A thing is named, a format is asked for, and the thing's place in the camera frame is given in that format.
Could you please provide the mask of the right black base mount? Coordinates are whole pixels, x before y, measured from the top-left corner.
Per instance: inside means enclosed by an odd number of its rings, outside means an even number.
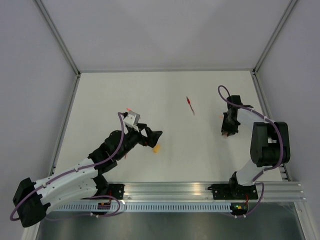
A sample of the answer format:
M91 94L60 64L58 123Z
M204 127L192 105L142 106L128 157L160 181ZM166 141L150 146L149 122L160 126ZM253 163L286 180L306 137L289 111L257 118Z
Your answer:
M255 185L231 187L227 183L212 184L207 190L211 191L214 200L257 200L258 192Z

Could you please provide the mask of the aluminium frame post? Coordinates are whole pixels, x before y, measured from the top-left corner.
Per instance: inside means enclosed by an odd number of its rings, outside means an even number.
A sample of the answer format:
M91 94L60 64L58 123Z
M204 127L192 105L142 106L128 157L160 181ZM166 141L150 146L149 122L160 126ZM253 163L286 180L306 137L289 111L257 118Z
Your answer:
M79 77L81 75L81 71L77 67L72 55L70 54L70 51L68 50L56 24L54 23L47 7L45 6L44 2L42 0L33 0L34 5L38 9L39 13L41 14L44 22L46 23L49 31L51 32L54 40L58 44L59 49L62 52L62 55L64 56L65 60L71 67L72 71L76 75L76 77Z
M262 67L266 57L268 56L270 50L272 49L274 43L276 42L277 38L279 37L283 27L285 26L287 20L291 16L294 8L296 7L299 0L290 0L288 5L286 6L283 14L281 15L277 25L275 26L269 40L267 41L266 46L264 47L260 57L258 58L254 68L252 69L252 73L256 75L260 68Z

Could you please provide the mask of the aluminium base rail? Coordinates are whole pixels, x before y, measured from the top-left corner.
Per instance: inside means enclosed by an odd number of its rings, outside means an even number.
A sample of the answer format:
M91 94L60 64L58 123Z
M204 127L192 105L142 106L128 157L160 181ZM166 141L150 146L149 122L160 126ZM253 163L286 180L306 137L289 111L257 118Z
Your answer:
M133 202L208 202L244 200L214 200L207 188L211 182L127 182L124 184L123 200ZM67 202L77 201L92 196L107 194L108 186L97 186L89 179L79 183L49 183L46 186L37 184L37 194L45 203L52 200L60 201L66 197ZM298 182L266 182L256 185L258 198L265 202L304 202L306 197Z

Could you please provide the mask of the red thin pen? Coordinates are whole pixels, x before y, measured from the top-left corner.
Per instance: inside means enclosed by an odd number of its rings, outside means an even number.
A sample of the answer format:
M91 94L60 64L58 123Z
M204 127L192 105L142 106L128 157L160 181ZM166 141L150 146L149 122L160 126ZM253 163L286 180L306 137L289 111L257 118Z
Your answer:
M195 116L195 111L194 111L194 109L193 109L193 107L191 105L190 99L187 96L186 96L186 100L187 100L187 103L188 103L188 105L189 105L189 107L191 109L191 112L192 112L193 116Z

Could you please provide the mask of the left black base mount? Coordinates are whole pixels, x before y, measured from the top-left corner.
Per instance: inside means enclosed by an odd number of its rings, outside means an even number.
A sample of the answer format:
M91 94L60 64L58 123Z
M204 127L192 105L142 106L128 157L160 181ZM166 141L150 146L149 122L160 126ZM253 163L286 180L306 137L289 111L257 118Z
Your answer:
M118 200L122 200L125 193L125 185L120 183L111 183L109 184L106 193Z

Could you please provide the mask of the aluminium frame right post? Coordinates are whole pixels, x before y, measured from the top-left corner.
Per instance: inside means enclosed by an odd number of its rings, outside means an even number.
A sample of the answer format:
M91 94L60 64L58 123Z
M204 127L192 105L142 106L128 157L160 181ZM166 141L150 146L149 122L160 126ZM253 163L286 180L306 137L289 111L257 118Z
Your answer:
M260 57L258 58L254 68L252 69L252 73L256 75L260 68L262 67L266 57L268 56L270 50L272 49L274 43L276 42L277 38L279 37L283 27L285 26L287 20L291 16L294 8L296 7L299 0L290 0L288 5L286 6L283 14L281 15L277 25L275 26L269 40L267 41L266 46L264 47Z

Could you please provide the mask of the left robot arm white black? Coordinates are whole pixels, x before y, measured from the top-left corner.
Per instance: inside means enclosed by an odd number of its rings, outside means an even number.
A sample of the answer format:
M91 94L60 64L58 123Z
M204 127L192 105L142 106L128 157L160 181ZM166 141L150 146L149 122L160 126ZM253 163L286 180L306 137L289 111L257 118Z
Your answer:
M11 221L20 221L23 228L42 221L50 212L70 202L96 197L104 199L109 193L109 184L104 173L118 165L136 145L154 148L161 130L151 130L139 123L138 129L122 126L76 166L47 178L32 181L23 179L13 196L14 210Z

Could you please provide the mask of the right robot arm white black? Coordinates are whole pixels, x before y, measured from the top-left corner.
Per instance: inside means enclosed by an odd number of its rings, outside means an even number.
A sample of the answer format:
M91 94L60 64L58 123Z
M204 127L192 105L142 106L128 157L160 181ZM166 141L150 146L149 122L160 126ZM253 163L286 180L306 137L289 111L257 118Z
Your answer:
M221 134L226 137L239 132L239 126L248 126L251 132L250 159L222 189L224 199L256 200L257 188L254 185L266 171L288 163L291 158L289 129L283 121L273 121L255 111L251 105L244 105L239 95L226 98L227 112L223 113Z

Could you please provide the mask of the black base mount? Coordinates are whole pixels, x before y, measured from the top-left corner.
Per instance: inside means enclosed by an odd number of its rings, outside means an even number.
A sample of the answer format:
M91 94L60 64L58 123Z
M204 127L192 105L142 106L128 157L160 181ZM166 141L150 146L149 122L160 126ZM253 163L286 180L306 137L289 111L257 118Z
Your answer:
M231 187L227 183L212 184L207 190L211 191L214 200L257 200L258 192L255 185Z
M118 200L122 200L125 193L125 185L120 183L111 183L109 184L106 193Z

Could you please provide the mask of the aluminium frame left post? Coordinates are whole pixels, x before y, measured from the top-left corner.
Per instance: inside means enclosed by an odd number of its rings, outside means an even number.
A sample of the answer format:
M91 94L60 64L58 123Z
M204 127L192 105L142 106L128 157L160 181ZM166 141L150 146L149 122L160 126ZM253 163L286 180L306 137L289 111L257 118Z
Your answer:
M65 60L71 67L72 71L76 75L76 77L79 77L81 75L81 71L77 67L72 55L70 54L70 51L68 50L56 24L54 23L47 7L45 6L44 2L42 0L33 0L34 5L38 9L39 13L41 14L44 22L46 23L49 31L51 32L54 40L58 44L59 49L62 52L62 55L64 56Z

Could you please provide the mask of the orange marker cap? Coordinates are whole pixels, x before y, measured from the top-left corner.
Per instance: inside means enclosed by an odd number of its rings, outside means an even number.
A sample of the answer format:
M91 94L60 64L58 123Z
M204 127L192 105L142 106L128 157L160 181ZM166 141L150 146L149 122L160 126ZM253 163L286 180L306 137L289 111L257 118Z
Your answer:
M152 151L153 151L154 153L158 153L158 152L160 151L160 149L161 149L161 145L160 145L160 144L157 144L157 145L152 149Z

